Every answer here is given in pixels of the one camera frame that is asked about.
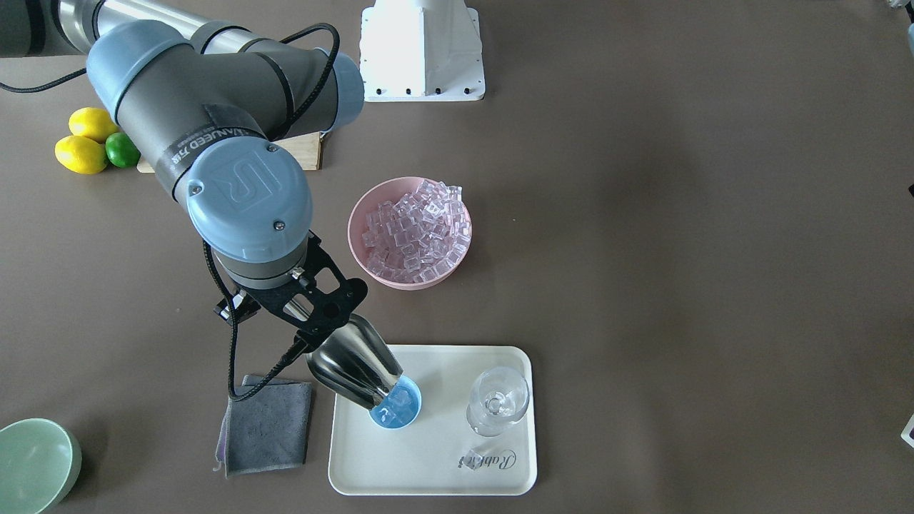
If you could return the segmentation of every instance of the folded cloth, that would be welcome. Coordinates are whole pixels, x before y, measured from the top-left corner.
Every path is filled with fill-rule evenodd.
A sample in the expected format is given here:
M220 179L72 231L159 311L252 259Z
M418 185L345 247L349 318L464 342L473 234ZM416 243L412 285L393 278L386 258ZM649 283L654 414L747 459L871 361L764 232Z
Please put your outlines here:
M261 377L246 375L238 388L244 394ZM243 402L228 400L216 445L219 471L226 478L304 464L312 387L308 382L273 379Z

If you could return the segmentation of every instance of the green bowl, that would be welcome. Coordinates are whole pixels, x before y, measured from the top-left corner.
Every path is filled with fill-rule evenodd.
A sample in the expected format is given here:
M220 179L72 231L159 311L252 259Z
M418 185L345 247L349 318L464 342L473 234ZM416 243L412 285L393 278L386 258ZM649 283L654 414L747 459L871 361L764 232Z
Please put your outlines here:
M0 514L36 514L55 506L80 474L76 438L50 420L0 430Z

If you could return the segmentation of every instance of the pink bowl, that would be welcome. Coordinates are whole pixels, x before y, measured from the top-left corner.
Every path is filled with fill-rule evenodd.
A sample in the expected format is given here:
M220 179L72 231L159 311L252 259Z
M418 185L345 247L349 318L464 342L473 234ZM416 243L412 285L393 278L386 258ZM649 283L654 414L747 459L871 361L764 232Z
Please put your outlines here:
M391 282L390 280L385 280L374 273L371 273L368 270L368 256L371 254L371 250L365 247L365 242L362 241L362 234L368 230L368 222L366 221L366 214L373 210L377 210L377 204L390 200L394 203L397 203L403 195L407 193L416 192L416 188L419 187L419 184L422 183L422 180L429 180L432 182L437 182L437 180L432 180L431 178L423 177L400 177L400 178L391 178L387 182L382 182L377 186L372 187L368 192L362 196L356 202L356 206L352 209L352 214L349 215L349 250L352 251L353 257L356 258L358 265L365 270L365 273L371 275L371 278L377 280L383 285L388 285L394 289L401 289L403 291L415 291L418 289L425 289L426 287L432 287L433 285L441 282L446 279L454 270L457 269L457 266L463 262L463 258L466 257L466 253L461 255L460 259L454 264L447 273L439 276L436 279L429 280L428 282L419 282L415 284L401 284L399 282ZM470 220L470 213L466 210L466 206L463 207L463 214L466 216L467 222L470 223L470 238L473 238L473 222Z

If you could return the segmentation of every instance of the yellow lemon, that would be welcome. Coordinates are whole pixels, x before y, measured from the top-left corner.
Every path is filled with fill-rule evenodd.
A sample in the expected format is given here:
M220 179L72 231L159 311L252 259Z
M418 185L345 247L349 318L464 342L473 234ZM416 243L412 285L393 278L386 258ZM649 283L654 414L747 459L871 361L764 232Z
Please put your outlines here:
M70 171L94 175L108 165L104 145L81 135L68 135L54 145L54 156Z
M104 143L118 128L108 111L98 107L83 107L70 115L69 131L73 135L82 135L97 143Z

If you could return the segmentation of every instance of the white tray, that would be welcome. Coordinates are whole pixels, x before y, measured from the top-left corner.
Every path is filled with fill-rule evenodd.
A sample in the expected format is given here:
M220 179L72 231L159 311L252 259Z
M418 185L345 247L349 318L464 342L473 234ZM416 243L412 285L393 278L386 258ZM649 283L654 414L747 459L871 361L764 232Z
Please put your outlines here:
M327 476L344 495L517 496L537 481L534 402L521 423L497 437L477 435L466 422L473 381L494 366L520 370L530 390L533 371L520 348L390 345L403 373L419 384L419 417L399 430L377 426L368 412L336 397ZM472 470L467 450L490 458Z

